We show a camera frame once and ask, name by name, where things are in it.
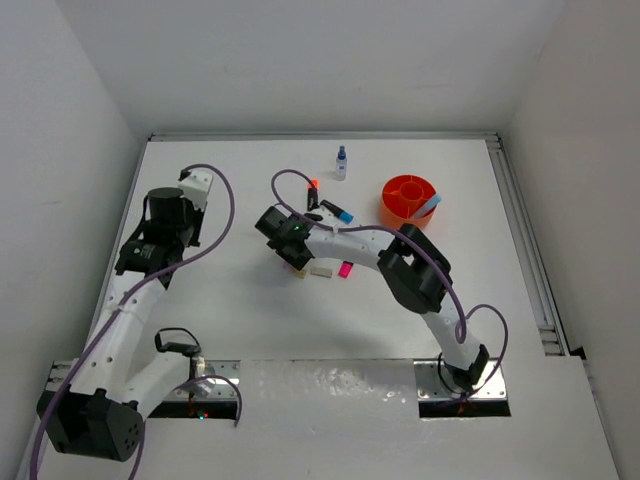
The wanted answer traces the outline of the pastel blue highlighter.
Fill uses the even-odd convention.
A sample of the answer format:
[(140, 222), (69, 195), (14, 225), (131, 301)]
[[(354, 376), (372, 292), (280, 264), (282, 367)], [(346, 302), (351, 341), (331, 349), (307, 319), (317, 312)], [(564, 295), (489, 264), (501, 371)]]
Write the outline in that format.
[(412, 219), (419, 219), (428, 215), (440, 203), (440, 201), (441, 196), (439, 194), (434, 194), (419, 209), (414, 212)]

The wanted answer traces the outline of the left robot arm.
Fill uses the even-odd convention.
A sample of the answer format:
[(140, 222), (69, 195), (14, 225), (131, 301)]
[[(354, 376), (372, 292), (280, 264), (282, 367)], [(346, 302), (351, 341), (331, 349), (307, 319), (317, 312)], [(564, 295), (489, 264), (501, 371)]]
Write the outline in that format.
[(81, 356), (37, 404), (37, 437), (63, 454), (124, 462), (142, 442), (145, 421), (165, 397), (193, 377), (198, 345), (157, 341), (153, 360), (129, 372), (154, 306), (184, 252), (200, 244), (209, 189), (182, 181), (150, 190), (141, 219), (118, 253), (106, 301)]

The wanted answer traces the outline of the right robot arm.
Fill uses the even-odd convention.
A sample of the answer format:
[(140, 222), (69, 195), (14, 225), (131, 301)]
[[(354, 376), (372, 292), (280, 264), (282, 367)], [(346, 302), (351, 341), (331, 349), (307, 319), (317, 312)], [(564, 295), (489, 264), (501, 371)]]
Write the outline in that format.
[(458, 389), (469, 392), (478, 384), (488, 350), (468, 330), (453, 291), (449, 261), (418, 227), (357, 226), (325, 207), (285, 214), (271, 206), (255, 228), (267, 238), (267, 246), (296, 270), (313, 259), (335, 259), (379, 272), (393, 298), (424, 320)]

